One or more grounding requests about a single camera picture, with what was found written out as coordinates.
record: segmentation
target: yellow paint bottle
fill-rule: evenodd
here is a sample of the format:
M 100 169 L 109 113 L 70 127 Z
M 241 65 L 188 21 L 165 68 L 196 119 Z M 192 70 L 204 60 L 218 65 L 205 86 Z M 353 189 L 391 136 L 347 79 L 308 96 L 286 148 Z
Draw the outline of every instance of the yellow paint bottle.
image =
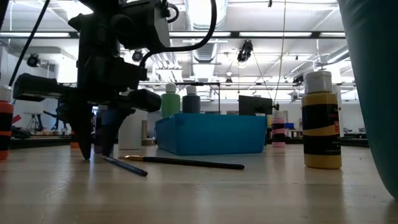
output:
M 337 96 L 332 93 L 331 73 L 304 76 L 302 98 L 305 165 L 318 169 L 341 167 L 340 125 Z

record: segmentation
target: brush handle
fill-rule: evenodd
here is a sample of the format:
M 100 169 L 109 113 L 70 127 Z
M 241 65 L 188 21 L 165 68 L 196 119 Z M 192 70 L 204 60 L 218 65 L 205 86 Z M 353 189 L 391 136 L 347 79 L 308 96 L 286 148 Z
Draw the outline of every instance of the brush handle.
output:
M 170 159 L 162 157 L 143 157 L 144 162 L 156 162 L 164 164 L 175 164 L 184 166 L 199 166 L 199 167 L 212 167 L 212 168 L 224 168 L 224 169 L 244 169 L 244 165 L 241 164 L 225 164 L 219 162 L 205 162 L 205 161 L 191 161 L 185 159 Z
M 135 174 L 138 174 L 140 176 L 146 177 L 148 175 L 148 172 L 146 172 L 146 171 L 144 171 L 144 170 L 142 170 L 142 169 L 140 169 L 138 167 L 135 167 L 135 166 L 132 166 L 130 164 L 127 164 L 125 162 L 122 162 L 122 161 L 120 161 L 118 159 L 114 159 L 114 158 L 111 158 L 111 157 L 108 157 L 108 156 L 104 156 L 103 159 L 108 161 L 108 162 L 110 162 L 110 163 L 112 163 L 112 164 L 114 164 L 114 165 L 117 165 L 118 167 L 121 167 L 121 168 L 126 169 L 128 171 L 131 171 L 131 172 L 133 172 Z

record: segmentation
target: black monitor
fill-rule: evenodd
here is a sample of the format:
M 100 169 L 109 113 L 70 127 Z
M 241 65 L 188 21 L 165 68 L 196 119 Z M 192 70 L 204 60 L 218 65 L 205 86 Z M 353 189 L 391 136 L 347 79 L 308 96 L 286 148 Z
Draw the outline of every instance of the black monitor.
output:
M 239 95 L 239 115 L 272 114 L 272 99 Z

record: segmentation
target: table surface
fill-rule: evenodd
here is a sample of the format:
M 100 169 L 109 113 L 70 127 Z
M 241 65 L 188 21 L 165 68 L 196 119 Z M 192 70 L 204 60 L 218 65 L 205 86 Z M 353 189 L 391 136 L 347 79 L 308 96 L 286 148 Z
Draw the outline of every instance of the table surface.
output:
M 190 156 L 245 170 L 129 162 L 140 177 L 66 146 L 0 162 L 1 223 L 398 223 L 371 152 L 342 147 L 341 170 L 306 168 L 302 145 L 262 154 Z M 149 147 L 122 155 L 177 157 Z

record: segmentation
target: blue container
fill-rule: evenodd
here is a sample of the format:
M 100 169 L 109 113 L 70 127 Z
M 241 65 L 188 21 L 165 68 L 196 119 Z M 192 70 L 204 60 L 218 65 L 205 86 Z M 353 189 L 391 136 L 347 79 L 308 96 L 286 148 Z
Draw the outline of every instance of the blue container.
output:
M 260 153 L 267 117 L 175 114 L 156 122 L 159 148 L 181 156 Z
M 294 123 L 285 123 L 286 129 L 294 129 Z

